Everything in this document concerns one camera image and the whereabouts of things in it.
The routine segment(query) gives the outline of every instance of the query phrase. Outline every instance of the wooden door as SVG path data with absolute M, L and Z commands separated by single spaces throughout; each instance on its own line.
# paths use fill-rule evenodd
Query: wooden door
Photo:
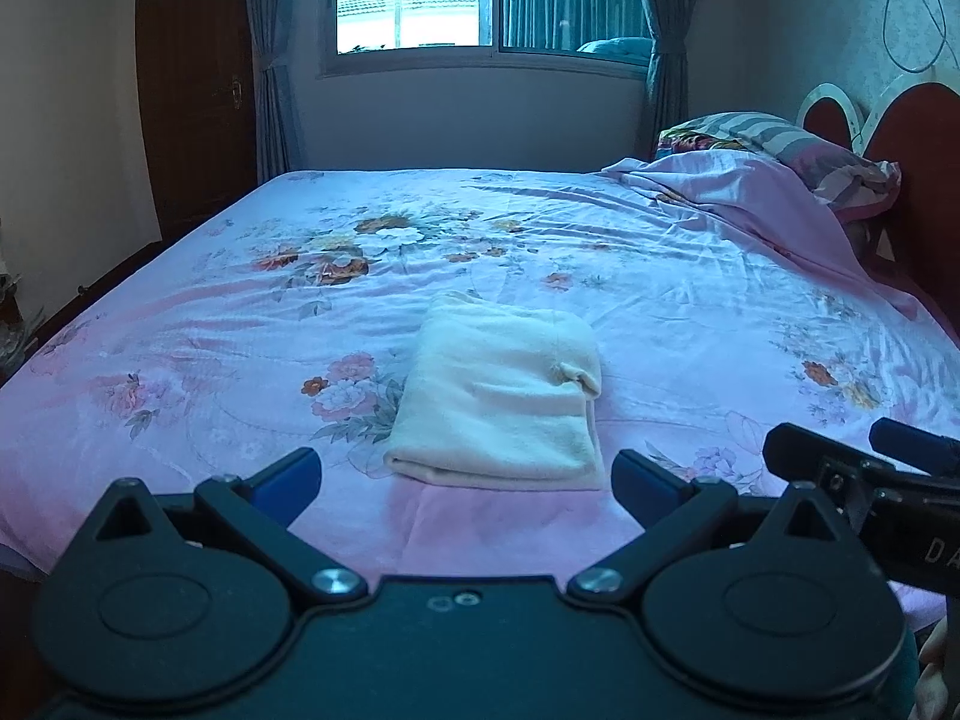
M 246 0 L 136 0 L 136 69 L 157 218 L 173 242 L 256 186 Z

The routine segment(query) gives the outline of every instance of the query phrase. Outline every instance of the wire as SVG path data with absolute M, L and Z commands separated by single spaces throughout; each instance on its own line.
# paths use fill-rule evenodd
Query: wire
M 930 9 L 928 2 L 926 0 L 920 0 L 923 3 L 923 7 L 926 9 L 926 13 L 930 16 L 930 20 L 933 22 L 934 28 L 937 30 L 937 34 L 940 35 L 940 45 L 937 47 L 937 52 L 935 55 L 933 55 L 933 59 L 918 68 L 909 68 L 904 64 L 901 64 L 901 62 L 896 61 L 896 57 L 894 57 L 893 52 L 890 50 L 890 44 L 887 42 L 887 22 L 890 16 L 890 1 L 891 0 L 887 0 L 883 6 L 883 47 L 887 52 L 887 56 L 890 57 L 891 62 L 893 62 L 905 73 L 924 73 L 936 64 L 937 60 L 944 52 L 944 48 L 946 48 L 953 57 L 953 64 L 957 67 L 957 70 L 960 70 L 960 62 L 957 61 L 956 52 L 954 52 L 952 45 L 950 45 L 949 40 L 947 40 L 947 14 L 944 13 L 944 4 L 942 0 L 937 0 L 937 5 L 940 9 L 940 20 L 942 20 L 943 26 L 940 25 L 940 21 L 937 20 L 937 17 L 933 15 L 933 11 Z

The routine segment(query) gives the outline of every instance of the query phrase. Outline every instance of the red headboard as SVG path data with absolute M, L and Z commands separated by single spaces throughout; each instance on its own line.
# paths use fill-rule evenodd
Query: red headboard
M 867 159 L 899 163 L 901 193 L 875 228 L 886 232 L 898 268 L 960 328 L 960 73 L 901 76 L 866 122 L 842 91 L 824 84 L 799 122 Z

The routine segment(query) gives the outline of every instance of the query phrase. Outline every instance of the floral bedsheet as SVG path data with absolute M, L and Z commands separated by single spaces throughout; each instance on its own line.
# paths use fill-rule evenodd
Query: floral bedsheet
M 883 415 L 960 434 L 956 347 L 863 274 L 829 211 L 797 210 L 808 193 L 795 176 L 750 159 L 272 180 L 0 389 L 0 543 L 49 570 L 117 477 L 184 491 L 311 445 L 323 489 L 292 531 L 368 579 L 565 583 L 640 532 L 606 491 L 430 488 L 384 469 L 439 290 L 592 324 L 607 463 L 632 447 L 685 478 L 777 494 L 760 450 L 781 421 L 865 449 Z M 915 627 L 942 608 L 909 589 L 901 600 Z

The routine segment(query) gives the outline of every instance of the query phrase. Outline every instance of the door handle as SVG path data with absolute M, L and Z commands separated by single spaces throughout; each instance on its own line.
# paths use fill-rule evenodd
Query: door handle
M 243 84 L 240 83 L 238 76 L 233 77 L 230 90 L 233 92 L 233 109 L 239 111 L 240 106 L 243 104 Z

